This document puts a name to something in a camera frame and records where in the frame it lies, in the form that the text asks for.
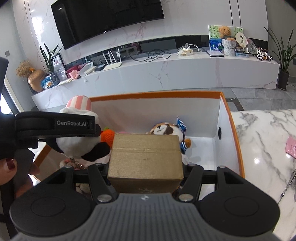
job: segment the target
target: toy car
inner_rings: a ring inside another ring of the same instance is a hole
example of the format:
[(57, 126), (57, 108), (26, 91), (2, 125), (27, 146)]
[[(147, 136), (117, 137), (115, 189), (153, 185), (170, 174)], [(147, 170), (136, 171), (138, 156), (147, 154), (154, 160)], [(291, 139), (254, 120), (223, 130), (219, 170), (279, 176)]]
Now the toy car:
[(272, 56), (270, 56), (267, 52), (266, 49), (262, 48), (257, 48), (257, 59), (261, 60), (269, 60), (272, 61)]

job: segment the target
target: wall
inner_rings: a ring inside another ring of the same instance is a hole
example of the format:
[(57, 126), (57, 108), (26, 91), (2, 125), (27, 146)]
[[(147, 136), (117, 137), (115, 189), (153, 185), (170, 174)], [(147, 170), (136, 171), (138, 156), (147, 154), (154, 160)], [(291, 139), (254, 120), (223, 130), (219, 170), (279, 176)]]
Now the wall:
[(19, 78), (15, 70), (26, 59), (20, 39), (17, 35), (12, 2), (8, 1), (0, 8), (0, 56), (9, 61), (6, 77), (8, 82), (25, 111), (31, 110), (35, 104), (27, 80)]
[[(291, 31), (294, 29), (295, 31), (290, 41), (294, 45), (296, 43), (296, 11), (284, 0), (265, 0), (265, 2), (269, 28), (273, 30), (278, 40), (281, 37), (283, 38), (284, 46), (287, 45)], [(277, 47), (270, 37), (268, 49), (278, 53)], [(276, 54), (271, 53), (271, 55), (278, 61)], [(288, 71), (291, 76), (296, 77), (296, 65), (291, 63)]]
[[(28, 54), (34, 59), (40, 57), (39, 44), (46, 43), (49, 49), (57, 44), (62, 46), (50, 7), (55, 1), (13, 0), (17, 29), (29, 59)], [(264, 0), (161, 0), (161, 3), (165, 19), (112, 30), (63, 50), (64, 63), (136, 41), (208, 34), (209, 24), (242, 26), (247, 37), (268, 40), (267, 33), (262, 31), (267, 27)]]

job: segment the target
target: pink and white striped hat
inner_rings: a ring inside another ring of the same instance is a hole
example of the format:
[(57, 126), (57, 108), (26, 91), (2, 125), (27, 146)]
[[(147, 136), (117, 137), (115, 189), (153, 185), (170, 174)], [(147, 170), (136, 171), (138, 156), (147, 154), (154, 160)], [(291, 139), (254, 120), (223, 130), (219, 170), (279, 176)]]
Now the pink and white striped hat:
[(66, 105), (66, 108), (74, 107), (79, 110), (89, 110), (92, 111), (91, 100), (89, 97), (84, 95), (77, 95), (70, 99)]

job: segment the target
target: carrot plush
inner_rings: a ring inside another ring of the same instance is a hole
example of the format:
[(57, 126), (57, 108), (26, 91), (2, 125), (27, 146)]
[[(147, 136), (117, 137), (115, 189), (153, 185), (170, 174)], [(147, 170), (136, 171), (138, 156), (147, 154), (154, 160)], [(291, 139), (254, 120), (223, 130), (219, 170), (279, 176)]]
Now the carrot plush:
[(101, 142), (106, 142), (108, 146), (112, 149), (115, 131), (110, 130), (108, 127), (101, 132)]

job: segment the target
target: human hand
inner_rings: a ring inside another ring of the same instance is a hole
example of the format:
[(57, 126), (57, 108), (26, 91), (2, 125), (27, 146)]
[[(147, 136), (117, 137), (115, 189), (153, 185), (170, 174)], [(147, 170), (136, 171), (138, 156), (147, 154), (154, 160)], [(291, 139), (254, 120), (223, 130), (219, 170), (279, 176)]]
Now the human hand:
[[(17, 172), (17, 161), (13, 158), (0, 160), (0, 185), (9, 182)], [(37, 175), (40, 170), (35, 163), (32, 163), (29, 174)], [(27, 190), (33, 187), (31, 178), (28, 176), (27, 181), (18, 190), (15, 190), (15, 197), (19, 197)]]

